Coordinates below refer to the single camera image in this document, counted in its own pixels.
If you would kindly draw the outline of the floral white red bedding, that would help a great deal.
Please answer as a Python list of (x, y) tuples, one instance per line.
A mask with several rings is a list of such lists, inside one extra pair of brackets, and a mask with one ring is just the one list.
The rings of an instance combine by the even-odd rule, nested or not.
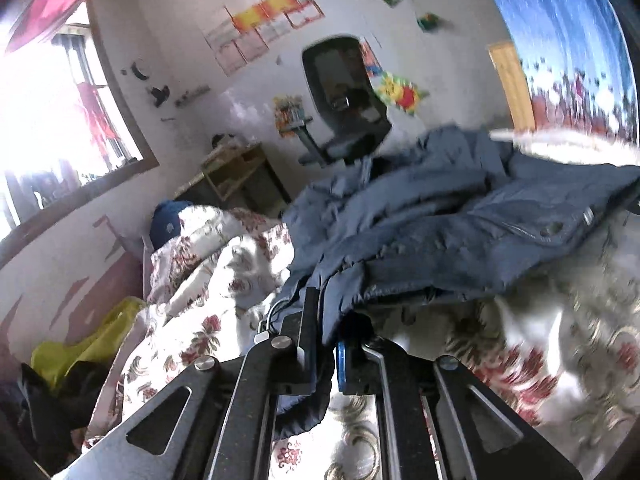
[(70, 479), (576, 479), (639, 409), (639, 169), (455, 126), (186, 212)]

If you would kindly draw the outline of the Winnie the Pooh poster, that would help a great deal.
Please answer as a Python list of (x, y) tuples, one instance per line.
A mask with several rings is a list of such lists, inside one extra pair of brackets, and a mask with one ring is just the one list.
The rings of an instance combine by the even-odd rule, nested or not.
[(420, 102), (428, 96), (426, 90), (412, 81), (390, 72), (382, 73), (375, 92), (385, 105), (396, 107), (410, 116), (416, 114)]

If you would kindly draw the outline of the dark blue puffer jacket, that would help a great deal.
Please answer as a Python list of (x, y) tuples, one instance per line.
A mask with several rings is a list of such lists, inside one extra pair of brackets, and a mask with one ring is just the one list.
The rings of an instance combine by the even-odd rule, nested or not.
[(322, 366), (358, 312), (462, 309), (445, 349), (532, 425), (639, 411), (639, 168), (527, 155), (442, 127), (311, 183), (271, 319), (321, 301)]

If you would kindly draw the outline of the blue red wall tapestry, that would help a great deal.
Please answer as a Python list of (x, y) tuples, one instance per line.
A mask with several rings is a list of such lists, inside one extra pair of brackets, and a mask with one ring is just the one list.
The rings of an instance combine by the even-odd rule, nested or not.
[(526, 78), (537, 129), (639, 142), (638, 94), (608, 0), (495, 0)]

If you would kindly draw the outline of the wooden desk with shelf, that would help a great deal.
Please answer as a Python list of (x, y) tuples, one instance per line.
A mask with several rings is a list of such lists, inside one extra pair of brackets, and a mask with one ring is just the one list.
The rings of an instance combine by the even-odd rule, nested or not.
[(279, 218), (292, 202), (260, 143), (218, 146), (172, 199), (245, 208), (268, 218)]

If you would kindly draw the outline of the green wall ornament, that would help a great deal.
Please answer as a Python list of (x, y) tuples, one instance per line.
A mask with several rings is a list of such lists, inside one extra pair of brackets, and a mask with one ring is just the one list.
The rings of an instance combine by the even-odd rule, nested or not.
[(439, 30), (452, 29), (452, 23), (450, 21), (434, 13), (419, 15), (416, 18), (416, 24), (418, 24), (422, 32), (429, 32), (430, 34), (432, 32), (438, 32)]

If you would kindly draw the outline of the calendar sheets on wall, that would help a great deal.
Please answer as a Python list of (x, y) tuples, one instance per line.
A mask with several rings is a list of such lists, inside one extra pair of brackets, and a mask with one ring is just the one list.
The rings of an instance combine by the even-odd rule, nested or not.
[(232, 0), (198, 22), (226, 76), (265, 55), (284, 36), (324, 18), (316, 0)]

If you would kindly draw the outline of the light wooden board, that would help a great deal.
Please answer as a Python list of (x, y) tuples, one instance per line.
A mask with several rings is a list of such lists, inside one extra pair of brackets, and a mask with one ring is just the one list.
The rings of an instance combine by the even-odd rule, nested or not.
[(536, 122), (528, 84), (513, 42), (501, 41), (488, 47), (492, 65), (502, 85), (516, 131), (534, 131)]

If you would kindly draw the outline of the yellow green plastic bag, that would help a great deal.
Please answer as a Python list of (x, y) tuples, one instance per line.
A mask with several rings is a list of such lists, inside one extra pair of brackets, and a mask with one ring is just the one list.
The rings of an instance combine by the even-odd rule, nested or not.
[(108, 312), (93, 333), (76, 344), (43, 341), (32, 352), (30, 367), (50, 389), (58, 391), (77, 363), (110, 364), (134, 326), (138, 313), (145, 307), (143, 300), (126, 297)]

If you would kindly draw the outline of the black mesh office chair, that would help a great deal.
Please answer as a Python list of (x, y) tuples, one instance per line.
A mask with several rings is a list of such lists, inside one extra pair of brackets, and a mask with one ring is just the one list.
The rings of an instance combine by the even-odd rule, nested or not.
[(307, 84), (320, 118), (332, 138), (318, 146), (319, 155), (307, 153), (303, 166), (350, 166), (380, 146), (392, 125), (387, 106), (376, 95), (364, 65), (360, 41), (335, 36), (303, 50)]

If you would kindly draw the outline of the blue cloth bundle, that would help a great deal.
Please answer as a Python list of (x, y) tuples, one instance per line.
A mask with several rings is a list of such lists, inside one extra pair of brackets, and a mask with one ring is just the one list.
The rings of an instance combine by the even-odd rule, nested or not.
[(164, 200), (154, 209), (149, 237), (155, 250), (164, 246), (168, 240), (181, 232), (179, 214), (193, 205), (190, 200)]

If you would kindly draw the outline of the cartoon character poster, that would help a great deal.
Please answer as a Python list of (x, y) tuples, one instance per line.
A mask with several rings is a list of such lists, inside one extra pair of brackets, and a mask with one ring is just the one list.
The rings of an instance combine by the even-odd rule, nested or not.
[(369, 78), (376, 78), (382, 75), (383, 69), (378, 62), (370, 44), (365, 39), (359, 41), (362, 62)]

